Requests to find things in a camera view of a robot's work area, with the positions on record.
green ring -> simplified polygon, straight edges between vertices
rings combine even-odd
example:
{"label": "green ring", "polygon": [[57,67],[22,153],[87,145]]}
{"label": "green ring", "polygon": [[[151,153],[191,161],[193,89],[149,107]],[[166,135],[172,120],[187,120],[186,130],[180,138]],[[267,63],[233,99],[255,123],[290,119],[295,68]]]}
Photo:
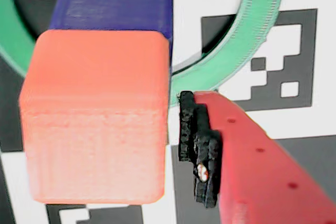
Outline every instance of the green ring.
{"label": "green ring", "polygon": [[183,90],[216,89],[251,59],[274,25],[280,1],[242,0],[234,23],[216,47],[198,63],[172,76],[171,105],[177,105]]}
{"label": "green ring", "polygon": [[35,40],[26,31],[13,0],[0,0],[0,54],[21,76],[25,76]]}
{"label": "green ring", "polygon": [[[242,0],[228,33],[202,60],[172,76],[171,105],[183,90],[211,90],[234,75],[266,40],[280,0]],[[26,31],[13,0],[0,0],[0,53],[25,76],[35,40]]]}

orange cube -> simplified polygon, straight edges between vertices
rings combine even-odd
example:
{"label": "orange cube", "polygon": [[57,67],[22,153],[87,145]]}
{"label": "orange cube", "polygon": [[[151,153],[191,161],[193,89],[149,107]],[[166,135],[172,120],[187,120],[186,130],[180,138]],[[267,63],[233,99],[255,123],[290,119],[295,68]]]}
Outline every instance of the orange cube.
{"label": "orange cube", "polygon": [[156,31],[49,30],[31,60],[19,105],[33,197],[160,199],[169,41]]}

black and white pattern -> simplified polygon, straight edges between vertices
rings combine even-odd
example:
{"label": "black and white pattern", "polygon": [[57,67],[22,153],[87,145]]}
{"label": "black and white pattern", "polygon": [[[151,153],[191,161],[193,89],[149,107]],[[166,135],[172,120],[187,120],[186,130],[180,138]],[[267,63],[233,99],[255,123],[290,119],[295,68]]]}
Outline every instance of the black and white pattern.
{"label": "black and white pattern", "polygon": [[[240,0],[174,0],[174,64],[207,52],[228,29]],[[219,92],[278,139],[336,201],[335,30],[331,0],[282,0],[267,41]],[[31,33],[49,23],[55,0],[15,0]],[[170,108],[165,195],[154,204],[45,205],[33,201],[20,136],[17,97],[23,79],[0,58],[1,224],[219,224],[218,207],[193,199],[192,164],[178,162],[178,107]]]}

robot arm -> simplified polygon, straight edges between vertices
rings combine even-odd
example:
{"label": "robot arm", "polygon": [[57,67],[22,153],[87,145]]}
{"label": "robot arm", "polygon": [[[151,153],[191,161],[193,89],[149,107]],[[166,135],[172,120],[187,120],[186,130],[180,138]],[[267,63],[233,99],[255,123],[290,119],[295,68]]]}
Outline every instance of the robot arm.
{"label": "robot arm", "polygon": [[236,104],[185,91],[180,105],[179,158],[194,163],[196,201],[214,207],[219,192],[222,224],[336,223],[334,202]]}

small hole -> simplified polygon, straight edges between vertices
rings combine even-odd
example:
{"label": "small hole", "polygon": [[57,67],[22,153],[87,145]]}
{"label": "small hole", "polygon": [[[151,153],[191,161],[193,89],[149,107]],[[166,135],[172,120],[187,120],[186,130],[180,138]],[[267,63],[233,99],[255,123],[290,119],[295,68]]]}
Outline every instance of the small hole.
{"label": "small hole", "polygon": [[288,187],[291,188],[291,189],[297,189],[299,187],[299,185],[296,184],[296,183],[290,182],[290,183],[288,183]]}

